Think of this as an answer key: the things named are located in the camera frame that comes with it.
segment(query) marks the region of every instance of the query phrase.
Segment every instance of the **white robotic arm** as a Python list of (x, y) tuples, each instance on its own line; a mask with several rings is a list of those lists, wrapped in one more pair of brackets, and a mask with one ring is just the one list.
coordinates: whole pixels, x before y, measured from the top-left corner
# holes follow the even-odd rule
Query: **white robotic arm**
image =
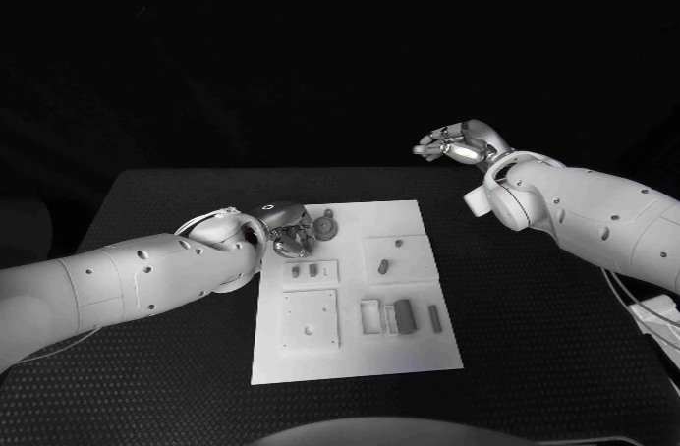
[(484, 171), (466, 195), (476, 216), (548, 232), (588, 262), (680, 294), (680, 202), (649, 186), (568, 168), (516, 151), (496, 131), (470, 120), (434, 131), (414, 147), (430, 161), (448, 155)]
[(107, 325), (163, 313), (242, 287), (268, 240), (283, 257), (314, 246), (303, 205), (235, 208), (160, 234), (0, 271), (0, 373), (31, 353)]

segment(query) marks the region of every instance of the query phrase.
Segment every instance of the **white board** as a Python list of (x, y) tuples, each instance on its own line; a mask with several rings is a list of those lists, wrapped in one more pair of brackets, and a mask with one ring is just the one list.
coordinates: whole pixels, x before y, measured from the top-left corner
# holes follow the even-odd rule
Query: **white board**
[[(312, 219), (323, 215), (326, 208), (333, 210), (339, 232), (333, 240), (317, 242), (314, 254), (310, 258), (300, 260), (280, 257), (274, 253), (271, 242), (268, 244), (260, 284), (251, 383), (270, 384), (463, 368), (450, 312), (440, 286), (435, 256), (425, 235), (418, 202), (398, 200), (329, 203), (306, 205), (306, 208)], [(388, 248), (385, 243), (372, 242), (379, 241), (373, 239), (385, 237), (404, 241), (402, 246), (395, 247), (399, 251), (392, 252), (389, 256), (394, 264), (385, 275), (389, 275), (386, 281), (373, 278), (369, 274), (373, 271), (378, 274), (379, 269), (378, 266), (369, 268), (369, 264), (375, 265), (369, 261), (373, 261), (373, 258), (384, 259), (381, 248), (385, 253)], [(375, 248), (378, 248), (378, 254), (372, 255)], [(287, 264), (319, 262), (320, 268), (327, 266), (330, 269), (336, 267), (333, 261), (337, 261), (337, 269), (327, 272), (329, 277), (320, 278), (319, 284), (310, 282), (304, 276), (306, 266), (300, 267), (303, 280), (300, 277), (288, 277), (291, 267), (286, 266)], [(421, 269), (420, 272), (415, 271), (415, 276), (407, 276), (407, 273), (414, 272), (414, 266), (407, 269), (408, 261), (420, 261), (415, 267)], [(288, 306), (284, 293), (310, 291), (326, 294), (335, 291), (337, 348), (316, 349), (312, 346), (314, 335), (303, 337), (300, 334), (300, 330), (310, 326), (310, 319), (301, 319), (297, 324), (287, 324)], [(319, 314), (316, 308), (322, 306), (313, 301), (314, 297), (306, 300), (310, 302), (310, 308), (303, 308), (303, 310)], [(418, 331), (409, 335), (391, 336), (394, 329), (388, 329), (385, 306), (392, 306), (399, 299), (411, 300)], [(362, 301), (379, 301), (382, 335), (363, 334)], [(443, 333), (435, 333), (433, 329), (430, 305), (438, 308)], [(322, 322), (323, 320), (314, 320), (313, 326)], [(300, 342), (309, 342), (310, 346), (303, 349), (284, 348), (283, 340), (290, 339), (287, 338), (288, 329), (297, 333)]]

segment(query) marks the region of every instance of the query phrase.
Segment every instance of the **black table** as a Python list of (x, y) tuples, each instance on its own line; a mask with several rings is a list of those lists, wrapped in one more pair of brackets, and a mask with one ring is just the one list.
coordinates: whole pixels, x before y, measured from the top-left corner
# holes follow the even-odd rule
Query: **black table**
[(80, 251), (274, 200), (417, 199), (466, 369), (251, 386), (257, 277), (18, 365), (0, 443), (242, 444), (332, 418), (457, 421), (536, 441), (680, 441), (680, 400), (600, 269), (538, 231), (474, 218), (469, 167), (124, 172)]

